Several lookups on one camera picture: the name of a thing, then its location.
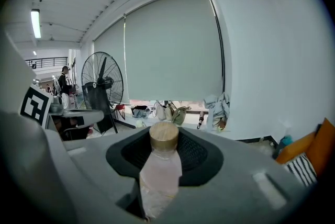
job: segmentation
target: ceiling light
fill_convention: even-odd
[[[32,29],[34,30],[35,38],[39,39],[41,38],[41,30],[40,30],[40,10],[39,9],[33,9],[30,12],[31,15],[31,23],[32,23]]]

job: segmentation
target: floor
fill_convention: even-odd
[[[248,143],[248,145],[255,147],[260,152],[271,157],[275,149],[270,145],[270,143],[271,143],[270,141],[264,140],[262,142]]]
[[[115,124],[116,124],[116,128],[117,128],[118,132],[123,132],[123,131],[127,131],[127,130],[132,129],[130,127],[124,126],[124,125],[119,124],[119,123],[115,123]],[[94,132],[92,134],[87,136],[88,139],[99,138],[99,137],[102,136],[97,130],[93,129],[93,131]],[[114,128],[110,128],[108,131],[106,131],[104,133],[103,136],[109,136],[109,135],[112,135],[112,134],[115,134]],[[256,148],[260,152],[264,153],[266,156],[271,157],[273,152],[275,151],[275,149],[270,145],[270,143],[271,143],[270,141],[264,140],[262,142],[248,143],[248,145]]]
[[[115,125],[116,125],[116,129],[117,129],[117,131],[118,131],[119,133],[121,133],[121,132],[123,132],[123,131],[127,131],[127,130],[132,129],[132,128],[128,127],[128,126],[124,126],[124,125],[119,124],[119,123],[117,123],[117,122],[115,123]],[[109,130],[107,130],[107,131],[103,134],[103,136],[105,137],[105,136],[109,136],[109,135],[113,135],[113,134],[115,134],[115,131],[114,131],[114,128],[112,127],[112,128],[110,128]],[[101,135],[97,130],[93,129],[93,133],[90,134],[89,136],[87,136],[87,138],[99,138],[99,137],[101,137],[101,136],[102,136],[102,135]]]

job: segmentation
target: bag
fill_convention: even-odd
[[[172,116],[174,114],[174,109],[172,108],[171,104],[168,103],[167,107],[164,109],[165,110],[166,119],[168,121],[172,121]]]
[[[69,109],[75,109],[75,100],[74,100],[74,95],[69,96]]]
[[[122,119],[126,120],[126,115],[125,115],[126,105],[124,105],[124,104],[116,105],[115,109],[116,109],[117,119],[119,119],[118,114],[117,114],[117,112],[119,112],[119,114],[121,115]]]
[[[174,124],[181,125],[185,120],[186,111],[188,109],[191,109],[191,107],[183,106],[183,107],[178,108],[172,116],[172,122]]]
[[[147,118],[149,114],[151,113],[151,110],[148,106],[135,106],[134,108],[131,108],[132,116],[133,118]]]
[[[56,91],[57,91],[57,95],[58,95],[58,96],[61,96],[61,91],[62,91],[62,89],[61,89],[61,87],[60,87],[60,85],[59,85],[59,82],[58,82],[57,78],[55,77],[55,78],[53,79],[53,81],[54,81],[54,86],[55,86]]]
[[[158,101],[155,103],[155,105],[153,105],[153,108],[155,111],[155,116],[158,117],[159,121],[166,120],[165,109]]]

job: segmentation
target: window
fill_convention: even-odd
[[[208,111],[205,108],[204,101],[172,101],[172,103],[177,107],[191,107],[191,111]]]
[[[222,93],[220,36],[209,0],[142,6],[126,17],[124,43],[130,99],[197,101]],[[195,71],[197,80],[190,78]]]
[[[130,100],[130,104],[134,105],[134,106],[149,106],[149,107],[153,107],[154,104],[156,103],[156,100],[135,100],[135,99],[131,99]],[[159,103],[164,105],[167,104],[168,101],[167,100],[159,100]],[[191,107],[190,110],[188,110],[188,113],[198,113],[200,111],[204,111],[205,113],[208,112],[208,109],[205,108],[205,104],[204,101],[172,101],[172,103],[177,107]]]
[[[146,106],[153,107],[153,105],[157,101],[156,100],[135,100],[135,99],[131,99],[129,102],[130,102],[131,105],[134,105],[134,106],[143,106],[143,105],[146,105]],[[159,102],[160,102],[160,104],[164,105],[164,101],[163,100],[160,100]]]

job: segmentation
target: window sill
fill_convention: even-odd
[[[200,126],[199,130],[202,130],[202,131],[206,130],[207,117],[208,117],[208,115],[205,114],[203,124]],[[147,119],[133,118],[130,106],[125,107],[125,120],[123,120],[123,118],[120,116],[119,113],[118,113],[118,120],[121,121],[121,122],[125,122],[129,125],[132,125],[132,126],[136,126],[136,122],[138,120],[143,121],[145,126],[152,126],[152,125],[156,124],[157,122],[161,122],[161,121],[159,121],[158,117],[154,117],[152,115],[152,113],[149,115],[149,117]],[[199,123],[199,114],[186,114],[185,120],[180,125],[180,127],[197,129],[198,123]],[[222,132],[217,132],[217,131],[214,130],[214,131],[210,131],[210,133],[215,134],[215,135],[220,135],[225,131],[228,131],[228,130],[224,130]]]

